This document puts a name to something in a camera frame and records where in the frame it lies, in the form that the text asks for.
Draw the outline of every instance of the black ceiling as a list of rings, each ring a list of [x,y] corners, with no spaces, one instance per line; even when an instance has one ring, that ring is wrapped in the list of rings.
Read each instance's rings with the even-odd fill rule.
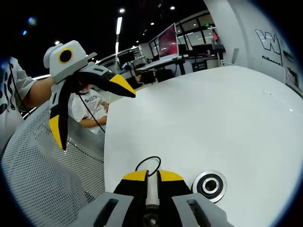
[[[26,3],[16,8],[13,4],[11,8],[2,15],[2,20],[15,26],[20,34],[13,55],[27,74],[35,77],[48,74],[43,56],[56,40],[61,43],[77,40],[87,53],[97,52],[98,60],[115,52],[119,16],[123,17],[119,50],[124,50],[137,45],[137,40],[150,41],[173,22],[205,10],[206,6],[202,0],[102,0],[72,5],[52,1],[43,7]],[[119,13],[120,8],[125,8],[124,14]],[[29,17],[36,19],[35,26],[28,24]]]

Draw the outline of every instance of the red screen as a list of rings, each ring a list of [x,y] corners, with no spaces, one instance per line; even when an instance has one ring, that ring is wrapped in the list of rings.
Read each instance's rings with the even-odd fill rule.
[[[172,54],[178,54],[175,26],[170,26],[159,36],[160,58]]]

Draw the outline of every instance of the black cable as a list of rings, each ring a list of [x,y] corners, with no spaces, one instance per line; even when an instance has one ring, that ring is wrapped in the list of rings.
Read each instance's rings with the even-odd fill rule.
[[[16,93],[17,93],[17,95],[18,95],[18,98],[19,98],[21,104],[22,104],[22,105],[24,106],[24,108],[26,109],[26,114],[29,115],[29,109],[28,109],[27,106],[24,104],[24,102],[23,102],[23,100],[21,99],[21,96],[20,96],[20,94],[19,94],[19,92],[18,92],[17,85],[16,85],[15,79],[14,79],[14,74],[13,74],[13,71],[12,71],[11,66],[10,66],[10,62],[9,62],[9,70],[10,70],[10,73],[11,73],[11,77],[12,77],[13,84],[14,84],[14,87],[15,87],[15,91],[16,91]]]
[[[176,64],[176,70],[175,70],[175,73],[174,73],[174,77],[175,77],[175,75],[177,73],[177,69],[178,69],[178,65]]]
[[[100,127],[100,129],[105,133],[104,129],[101,127],[101,125],[98,123],[98,121],[95,119],[94,115],[91,113],[91,111],[89,110],[89,108],[86,106],[85,102],[83,101],[81,95],[78,94],[78,96],[80,97],[82,103],[84,104],[85,108],[88,110],[89,114],[91,115],[91,117],[95,120],[95,122],[97,123],[97,125]]]
[[[98,162],[104,163],[103,161],[101,161],[101,160],[99,160],[99,159],[97,159],[97,158],[95,158],[95,157],[93,157],[93,156],[91,156],[91,155],[85,153],[84,151],[82,151],[76,144],[73,144],[73,143],[70,142],[70,141],[69,141],[69,143],[72,144],[77,150],[79,150],[79,151],[82,152],[83,154],[87,155],[88,157],[90,157],[90,158],[92,158],[92,159],[94,159],[94,160],[96,160],[96,161],[98,161]]]
[[[159,160],[159,164],[158,164],[157,168],[155,169],[155,171],[153,171],[153,172],[152,172],[151,174],[149,174],[148,176],[150,177],[150,176],[154,175],[154,174],[159,170],[160,165],[161,165],[161,158],[158,157],[158,156],[150,156],[150,157],[144,159],[143,161],[141,161],[141,162],[137,165],[135,171],[138,170],[139,166],[140,166],[143,162],[145,162],[146,160],[151,159],[151,158],[157,158],[157,159]]]

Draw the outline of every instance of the person's hand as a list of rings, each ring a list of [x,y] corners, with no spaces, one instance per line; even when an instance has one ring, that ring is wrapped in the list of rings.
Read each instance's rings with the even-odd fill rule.
[[[101,117],[100,119],[97,120],[99,125],[106,125],[106,121],[107,121],[107,116],[103,116],[103,117]]]
[[[108,108],[109,108],[109,104],[106,103],[106,104],[104,105],[104,109],[105,109],[106,113],[108,112]]]

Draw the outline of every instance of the white tabletop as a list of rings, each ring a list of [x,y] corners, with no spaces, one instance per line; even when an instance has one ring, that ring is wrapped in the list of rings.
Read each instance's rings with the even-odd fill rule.
[[[267,227],[296,191],[302,135],[303,100],[262,73],[228,66],[166,80],[111,104],[106,191],[156,155],[161,169],[178,173],[189,187],[203,171],[221,172],[227,191],[217,205],[228,221]]]
[[[199,57],[197,59],[199,59],[199,60],[201,60],[201,59],[203,59],[203,60],[212,60],[212,59],[217,59],[217,56],[209,56],[209,57],[203,57],[203,58]],[[170,58],[165,58],[165,59],[160,59],[158,61],[154,61],[152,63],[144,65],[143,67],[140,67],[137,70],[149,70],[151,68],[157,67],[158,65],[165,64],[165,63],[168,63],[170,61],[175,61],[175,60],[176,60],[176,56],[170,57]]]
[[[141,68],[138,68],[137,70],[148,70],[150,68],[153,68],[153,67],[156,67],[158,65],[161,65],[161,64],[165,64],[165,63],[168,63],[170,61],[175,61],[176,60],[176,56],[174,57],[171,57],[171,58],[165,58],[165,59],[161,59],[161,60],[158,60],[158,61],[154,61],[152,63],[149,63],[147,65],[144,65],[143,67]]]

